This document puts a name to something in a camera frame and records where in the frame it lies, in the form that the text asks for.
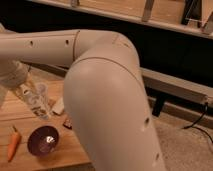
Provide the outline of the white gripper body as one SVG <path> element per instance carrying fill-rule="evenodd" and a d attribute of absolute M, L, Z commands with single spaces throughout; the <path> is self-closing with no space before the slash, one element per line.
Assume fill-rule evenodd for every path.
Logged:
<path fill-rule="evenodd" d="M 0 60 L 0 84 L 14 89 L 23 84 L 28 75 L 27 68 L 19 61 Z"/>

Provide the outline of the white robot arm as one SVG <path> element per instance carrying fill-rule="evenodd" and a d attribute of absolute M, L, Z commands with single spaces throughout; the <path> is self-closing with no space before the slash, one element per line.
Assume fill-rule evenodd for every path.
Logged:
<path fill-rule="evenodd" d="M 114 31 L 17 33 L 0 24 L 0 84 L 27 78 L 25 62 L 65 66 L 65 111 L 96 171 L 166 171 L 133 43 Z"/>

